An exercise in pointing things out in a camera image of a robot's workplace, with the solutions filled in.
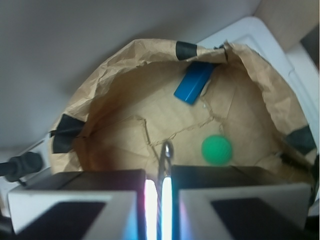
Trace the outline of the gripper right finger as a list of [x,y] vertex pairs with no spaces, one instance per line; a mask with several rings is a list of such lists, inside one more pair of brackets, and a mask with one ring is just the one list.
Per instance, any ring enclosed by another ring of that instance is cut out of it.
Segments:
[[310,185],[261,167],[174,165],[174,240],[310,240]]

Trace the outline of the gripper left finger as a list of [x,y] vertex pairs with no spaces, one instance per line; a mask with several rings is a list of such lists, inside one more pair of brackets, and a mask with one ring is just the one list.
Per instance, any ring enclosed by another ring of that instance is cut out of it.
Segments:
[[142,169],[50,175],[8,193],[14,240],[154,240]]

